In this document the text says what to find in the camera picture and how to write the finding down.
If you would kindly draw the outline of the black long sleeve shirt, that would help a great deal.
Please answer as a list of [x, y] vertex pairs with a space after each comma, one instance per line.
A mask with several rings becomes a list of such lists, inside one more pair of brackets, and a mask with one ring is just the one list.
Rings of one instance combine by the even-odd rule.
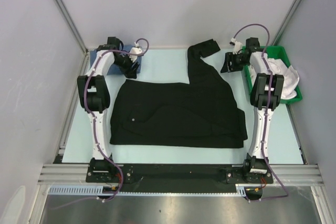
[[110, 143], [242, 148], [245, 113], [229, 83], [204, 62], [219, 50], [212, 39], [188, 48], [188, 83], [126, 80], [111, 114]]

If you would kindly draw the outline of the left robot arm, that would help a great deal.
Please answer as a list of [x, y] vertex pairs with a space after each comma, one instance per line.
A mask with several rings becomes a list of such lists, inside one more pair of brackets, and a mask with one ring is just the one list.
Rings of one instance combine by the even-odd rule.
[[94, 61], [89, 70], [77, 78], [77, 88], [81, 107], [89, 117], [92, 131], [92, 159], [107, 161], [111, 159], [110, 136], [107, 127], [108, 108], [111, 97], [106, 83], [111, 66], [128, 79], [136, 79], [140, 66], [138, 58], [146, 53], [136, 40], [130, 49], [125, 50], [123, 42], [117, 37], [109, 37], [107, 42], [95, 50]]

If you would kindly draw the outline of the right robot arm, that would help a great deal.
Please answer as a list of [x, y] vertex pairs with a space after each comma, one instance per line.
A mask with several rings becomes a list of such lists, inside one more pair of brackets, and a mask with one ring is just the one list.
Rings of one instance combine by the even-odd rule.
[[271, 175], [268, 137], [274, 111], [280, 104], [284, 77], [274, 73], [266, 48], [261, 48], [258, 38], [248, 38], [245, 46], [234, 37], [229, 43], [233, 51], [225, 53], [221, 72], [236, 72], [250, 65], [256, 73], [250, 93], [250, 104], [254, 107], [253, 137], [243, 166], [236, 171], [245, 181], [257, 183]]

